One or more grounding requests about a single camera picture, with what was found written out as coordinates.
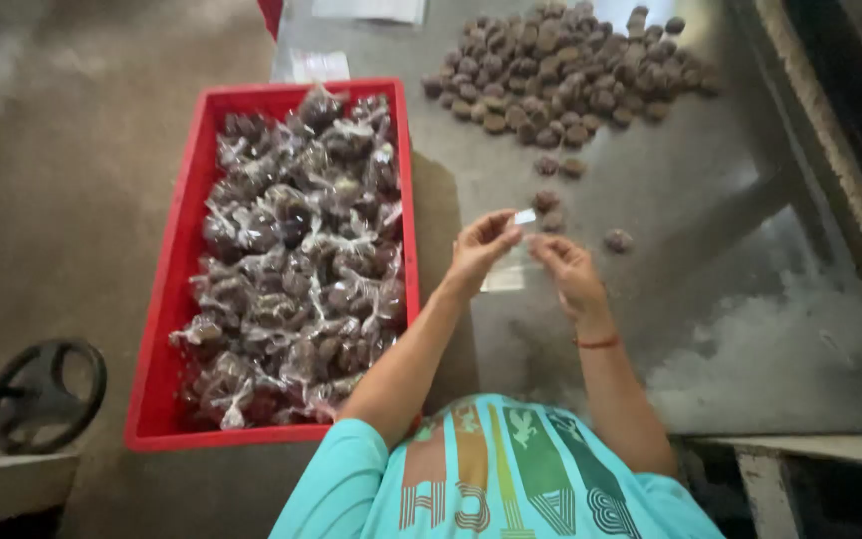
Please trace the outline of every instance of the red plastic crate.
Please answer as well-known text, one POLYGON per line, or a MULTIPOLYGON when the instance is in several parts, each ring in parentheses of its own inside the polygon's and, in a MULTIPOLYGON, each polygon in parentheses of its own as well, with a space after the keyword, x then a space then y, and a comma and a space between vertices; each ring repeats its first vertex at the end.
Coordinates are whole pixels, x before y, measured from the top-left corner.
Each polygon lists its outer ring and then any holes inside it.
MULTIPOLYGON (((404 86, 399 79, 382 78, 329 82, 325 87, 332 92, 347 91, 353 100, 377 93, 388 96, 398 134, 405 303, 408 325, 411 325, 418 316, 420 297, 404 86)), ((301 103, 309 89, 308 84, 222 86, 207 89, 198 98, 158 254, 148 319, 132 383, 125 441, 126 447, 133 451, 320 440, 328 432, 330 425, 206 433, 182 431, 175 394, 185 360, 169 345, 169 333, 181 329, 198 313, 198 305, 190 296, 188 280, 198 273, 198 257, 205 251, 200 233, 201 222, 207 212, 203 202, 220 176, 216 166, 216 134, 224 126, 225 114, 262 112, 281 120, 286 112, 301 103)))

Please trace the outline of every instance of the pile of brown sweets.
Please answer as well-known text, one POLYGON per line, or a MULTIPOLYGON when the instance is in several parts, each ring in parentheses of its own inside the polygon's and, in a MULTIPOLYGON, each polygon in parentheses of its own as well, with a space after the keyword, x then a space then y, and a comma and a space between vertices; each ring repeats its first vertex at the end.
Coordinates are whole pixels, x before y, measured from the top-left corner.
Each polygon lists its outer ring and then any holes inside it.
POLYGON ((327 422, 405 326, 401 190, 386 96, 321 86, 283 121, 228 114, 170 336, 187 427, 327 422))
POLYGON ((627 34, 594 17, 590 2, 480 16, 464 24, 438 72, 422 77, 425 95, 488 133, 551 149, 580 148, 607 118, 618 127, 641 114, 660 122, 680 93, 719 93, 712 67, 664 38, 684 20, 647 26, 647 13, 631 11, 627 34))

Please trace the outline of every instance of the stainless steel table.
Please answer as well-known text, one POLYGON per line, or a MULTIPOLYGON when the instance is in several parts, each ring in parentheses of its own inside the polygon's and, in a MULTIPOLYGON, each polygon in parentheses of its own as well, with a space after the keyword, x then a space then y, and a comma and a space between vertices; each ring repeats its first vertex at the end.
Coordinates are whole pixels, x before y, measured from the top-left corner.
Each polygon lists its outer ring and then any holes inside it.
MULTIPOLYGON (((598 18, 623 28, 637 3, 601 0, 598 18)), ((661 126, 601 129, 581 151, 588 172, 578 182, 537 178, 538 150, 455 123, 419 85, 464 20, 523 12, 527 1, 429 0, 417 28, 316 19, 310 0, 292 2, 273 78, 287 80, 289 52, 300 49, 344 51, 353 77, 404 80, 425 291, 461 223, 553 187, 567 233, 597 253, 632 361, 673 432, 862 432, 862 285, 785 128, 773 74, 728 4, 644 3, 649 23, 687 19, 679 44, 718 66, 726 93, 679 98, 661 126), (600 249, 610 227, 634 236, 632 254, 600 249)), ((524 276, 521 291, 475 299, 435 404, 495 391, 581 412, 580 369, 555 295, 539 270, 524 276)))

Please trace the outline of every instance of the tied plastic wrap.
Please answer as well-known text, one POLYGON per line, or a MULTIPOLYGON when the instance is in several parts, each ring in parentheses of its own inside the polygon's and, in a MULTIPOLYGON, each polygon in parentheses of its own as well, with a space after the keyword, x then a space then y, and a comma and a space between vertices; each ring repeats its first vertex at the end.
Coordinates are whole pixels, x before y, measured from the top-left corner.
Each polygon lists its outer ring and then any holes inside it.
POLYGON ((216 140, 178 398, 195 429, 332 421, 405 326, 388 99, 317 86, 281 121, 228 114, 216 140))

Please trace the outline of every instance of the white paper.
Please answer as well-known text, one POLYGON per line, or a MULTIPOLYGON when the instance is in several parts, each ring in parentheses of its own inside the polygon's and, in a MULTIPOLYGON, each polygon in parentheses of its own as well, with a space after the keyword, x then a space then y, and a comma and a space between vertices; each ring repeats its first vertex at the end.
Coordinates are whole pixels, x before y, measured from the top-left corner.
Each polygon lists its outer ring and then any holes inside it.
POLYGON ((426 0, 315 0, 311 14, 327 18, 379 19, 423 24, 426 0))
POLYGON ((327 82, 349 80, 348 57, 340 51, 334 53, 308 53, 291 51, 291 78, 295 82, 327 82))

